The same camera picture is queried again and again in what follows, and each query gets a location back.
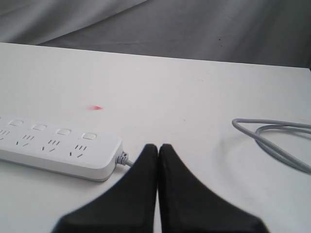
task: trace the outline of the white desk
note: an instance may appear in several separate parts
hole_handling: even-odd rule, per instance
[[[308,69],[0,44],[0,71],[1,113],[120,135],[132,160],[146,143],[171,143],[205,185],[272,233],[311,228],[311,177],[231,126],[235,117],[311,123]],[[266,136],[311,164],[307,139]],[[49,232],[126,170],[95,183],[0,162],[0,232]]]

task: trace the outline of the cable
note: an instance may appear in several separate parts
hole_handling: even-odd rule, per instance
[[[128,165],[128,166],[132,166],[133,165],[133,162],[128,160],[128,153],[126,152],[123,152],[121,155],[119,155],[117,158],[116,158],[116,164],[121,164],[123,166],[125,165]]]
[[[250,123],[250,124],[269,124],[266,126],[262,126],[256,130],[256,132],[252,132],[245,127],[241,126],[239,123]],[[286,121],[278,121],[278,120],[265,120],[265,119],[241,119],[237,118],[232,120],[232,125],[237,130],[246,134],[247,136],[255,139],[256,143],[260,148],[262,148],[267,154],[271,155],[275,159],[280,162],[300,170],[302,172],[311,174],[311,166],[305,164],[301,160],[295,158],[282,148],[278,147],[276,144],[272,143],[268,139],[260,136],[260,133],[265,130],[285,130],[290,132],[299,132],[299,133],[307,133],[311,134],[311,125],[308,124],[300,124]]]

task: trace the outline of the black rubber pad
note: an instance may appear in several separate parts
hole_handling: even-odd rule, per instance
[[[146,145],[130,170],[106,193],[63,216],[54,233],[152,233],[157,148]]]
[[[158,191],[163,233],[268,233],[263,222],[205,187],[171,145],[158,160]]]

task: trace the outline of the power strip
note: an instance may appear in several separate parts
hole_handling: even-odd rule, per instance
[[[122,154],[118,137],[0,115],[0,160],[104,181]]]

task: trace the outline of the gray fabric backdrop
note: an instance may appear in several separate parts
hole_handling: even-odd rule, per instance
[[[26,0],[6,1],[8,7],[12,2]],[[187,59],[311,66],[310,0],[143,1],[33,0],[29,1],[34,6],[32,14],[19,17],[1,13],[5,4],[0,3],[0,41]],[[10,17],[15,20],[8,26]]]

